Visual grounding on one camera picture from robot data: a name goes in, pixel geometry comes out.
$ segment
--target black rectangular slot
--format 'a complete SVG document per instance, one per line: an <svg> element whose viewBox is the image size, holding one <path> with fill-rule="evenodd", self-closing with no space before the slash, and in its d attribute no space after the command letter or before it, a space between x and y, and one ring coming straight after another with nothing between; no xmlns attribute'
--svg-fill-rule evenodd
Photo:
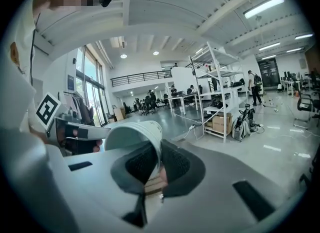
<svg viewBox="0 0 320 233"><path fill-rule="evenodd" d="M87 162L71 164L71 165L69 165L69 168L70 168L70 171L73 172L73 171L76 171L76 170L79 170L79 169L82 169L85 167L89 167L89 166L92 166L92 163L87 161Z"/></svg>
<svg viewBox="0 0 320 233"><path fill-rule="evenodd" d="M248 181L236 182L233 187L258 221L275 211L275 208Z"/></svg>

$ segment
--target cardboard box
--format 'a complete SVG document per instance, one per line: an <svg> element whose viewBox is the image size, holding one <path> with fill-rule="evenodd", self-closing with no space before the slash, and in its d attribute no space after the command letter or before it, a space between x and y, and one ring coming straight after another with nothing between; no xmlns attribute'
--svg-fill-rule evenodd
<svg viewBox="0 0 320 233"><path fill-rule="evenodd" d="M220 134L224 133L224 114L218 113L215 115L211 121L208 121L206 126L212 128L214 132L218 132ZM226 114L226 134L230 134L232 131L232 114L227 113Z"/></svg>
<svg viewBox="0 0 320 233"><path fill-rule="evenodd" d="M113 112L117 121L121 121L127 118L125 107L114 108Z"/></svg>

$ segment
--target table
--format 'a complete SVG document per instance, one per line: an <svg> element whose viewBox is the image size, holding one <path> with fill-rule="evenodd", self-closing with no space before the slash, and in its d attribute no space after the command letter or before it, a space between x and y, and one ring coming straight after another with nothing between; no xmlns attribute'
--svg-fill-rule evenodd
<svg viewBox="0 0 320 233"><path fill-rule="evenodd" d="M299 91L301 91L300 89L300 81L295 81L298 84L298 89ZM287 80L280 80L281 85L283 85L284 89L286 89L286 92L288 93L289 88L288 88L288 84L291 85L291 97L294 96L294 88L293 88L293 84L295 83L294 81L287 81Z"/></svg>
<svg viewBox="0 0 320 233"><path fill-rule="evenodd" d="M175 100L175 99L180 99L181 101L181 106L183 108L183 114L185 115L186 114L186 106L185 106L185 101L184 101L184 98L188 98L188 97L191 97L191 96L194 96L194 102L195 102L195 109L198 110L198 102L197 102L197 96L198 94L197 93L192 93L192 94L187 94L187 95L182 95L182 96L177 96L177 97L168 97L168 100L169 100L169 105L170 105L170 109L171 109L171 113L173 113L173 108L172 108L172 100Z"/></svg>

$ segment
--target man with backpack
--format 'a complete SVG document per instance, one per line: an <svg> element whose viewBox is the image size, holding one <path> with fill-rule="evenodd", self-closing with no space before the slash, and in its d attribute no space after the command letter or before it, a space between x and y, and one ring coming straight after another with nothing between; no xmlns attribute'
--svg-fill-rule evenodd
<svg viewBox="0 0 320 233"><path fill-rule="evenodd" d="M257 98L259 100L260 105L262 104L260 95L259 95L259 85L262 84L261 78L257 74L253 74L251 70L248 71L249 74L249 86L248 89L252 91L253 96L253 106L257 106Z"/></svg>

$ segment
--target wall sign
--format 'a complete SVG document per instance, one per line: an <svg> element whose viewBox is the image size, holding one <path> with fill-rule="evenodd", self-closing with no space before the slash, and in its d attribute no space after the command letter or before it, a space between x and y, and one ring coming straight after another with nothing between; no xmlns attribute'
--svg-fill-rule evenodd
<svg viewBox="0 0 320 233"><path fill-rule="evenodd" d="M68 75L68 90L75 90L75 78L71 75Z"/></svg>

